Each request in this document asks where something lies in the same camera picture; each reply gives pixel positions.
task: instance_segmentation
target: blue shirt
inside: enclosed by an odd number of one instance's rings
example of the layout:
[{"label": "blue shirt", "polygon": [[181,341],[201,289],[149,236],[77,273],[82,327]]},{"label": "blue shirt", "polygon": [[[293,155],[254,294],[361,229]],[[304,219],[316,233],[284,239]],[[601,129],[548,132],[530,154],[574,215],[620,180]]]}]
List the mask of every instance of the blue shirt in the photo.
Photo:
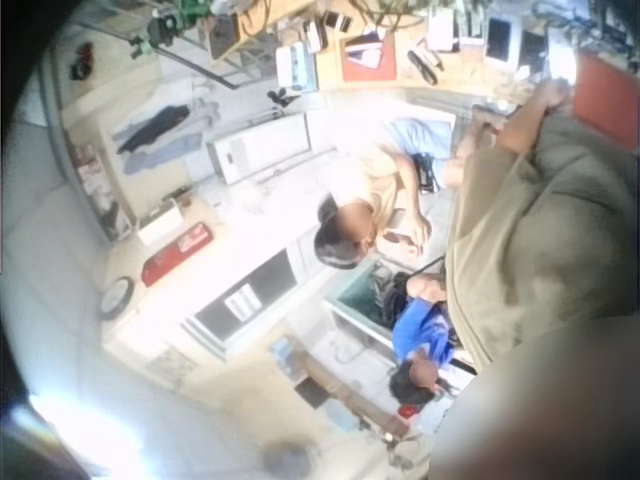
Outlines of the blue shirt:
[{"label": "blue shirt", "polygon": [[449,323],[442,310],[426,300],[414,298],[402,312],[391,333],[393,351],[402,363],[424,348],[438,368],[453,358],[449,343]]}]

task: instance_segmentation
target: wooden desk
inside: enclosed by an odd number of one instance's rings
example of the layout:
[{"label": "wooden desk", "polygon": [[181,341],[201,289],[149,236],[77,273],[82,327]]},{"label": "wooden desk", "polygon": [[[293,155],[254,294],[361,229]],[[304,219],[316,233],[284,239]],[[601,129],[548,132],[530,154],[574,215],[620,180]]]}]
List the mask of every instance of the wooden desk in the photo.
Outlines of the wooden desk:
[{"label": "wooden desk", "polygon": [[[262,30],[275,25],[280,20],[290,17],[294,13],[304,10],[317,0],[257,0],[254,5],[242,14],[238,15],[238,41],[227,50],[224,55],[214,60],[214,63],[224,60],[242,45],[259,34]],[[209,33],[215,24],[215,20],[207,20],[204,25],[205,44],[209,54]]]},{"label": "wooden desk", "polygon": [[[358,88],[437,88],[458,93],[503,99],[511,103],[524,102],[533,86],[528,82],[514,83],[511,75],[483,61],[483,47],[464,47],[460,53],[441,54],[445,71],[437,71],[438,85],[430,87],[420,72],[409,62],[407,52],[427,33],[427,22],[420,17],[404,16],[394,34],[396,43],[396,80],[389,82],[345,82],[342,77],[340,40],[359,35],[365,27],[360,13],[348,0],[329,0],[327,8],[353,18],[348,33],[328,28],[328,47],[316,54],[320,90]],[[386,20],[390,23],[395,17]]]}]

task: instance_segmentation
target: shorts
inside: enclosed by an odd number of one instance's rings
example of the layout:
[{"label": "shorts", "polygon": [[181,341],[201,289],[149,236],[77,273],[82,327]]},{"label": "shorts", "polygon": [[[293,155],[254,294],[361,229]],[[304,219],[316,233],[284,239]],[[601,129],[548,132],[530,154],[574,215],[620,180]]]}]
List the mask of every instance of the shorts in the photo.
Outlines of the shorts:
[{"label": "shorts", "polygon": [[431,170],[436,188],[442,188],[444,167],[451,158],[451,125],[439,120],[404,118],[389,123],[386,131],[399,151],[411,157],[421,156],[422,167]]}]

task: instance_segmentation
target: air conditioner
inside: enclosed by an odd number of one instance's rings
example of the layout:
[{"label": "air conditioner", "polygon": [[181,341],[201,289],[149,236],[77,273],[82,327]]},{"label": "air conditioner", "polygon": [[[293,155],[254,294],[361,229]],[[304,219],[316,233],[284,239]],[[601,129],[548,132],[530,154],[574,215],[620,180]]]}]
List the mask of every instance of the air conditioner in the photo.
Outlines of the air conditioner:
[{"label": "air conditioner", "polygon": [[227,184],[295,155],[311,145],[304,114],[282,117],[214,142],[217,162]]}]

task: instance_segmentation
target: man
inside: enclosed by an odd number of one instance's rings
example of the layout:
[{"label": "man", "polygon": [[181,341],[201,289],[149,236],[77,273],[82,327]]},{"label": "man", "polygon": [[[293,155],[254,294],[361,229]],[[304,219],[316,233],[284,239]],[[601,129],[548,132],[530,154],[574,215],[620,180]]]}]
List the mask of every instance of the man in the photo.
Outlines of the man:
[{"label": "man", "polygon": [[[376,144],[341,165],[332,197],[320,206],[321,228],[315,240],[320,261],[334,268],[355,267],[375,246],[399,256],[421,252],[430,225],[418,201],[418,173],[412,157],[421,154],[438,188],[457,188],[466,159],[477,149],[485,130],[499,130],[504,118],[474,108],[469,129],[451,157],[451,128],[446,122],[414,118],[390,123]],[[402,222],[408,237],[388,232],[397,223],[399,193],[404,195]]]},{"label": "man", "polygon": [[637,308],[637,161],[567,115],[545,117],[567,97],[541,84],[467,162],[446,290],[478,371],[571,321]]},{"label": "man", "polygon": [[407,282],[412,298],[393,326],[393,351],[399,368],[389,389],[403,405],[429,402],[441,389],[438,369],[451,362],[454,347],[441,275],[420,274]]}]

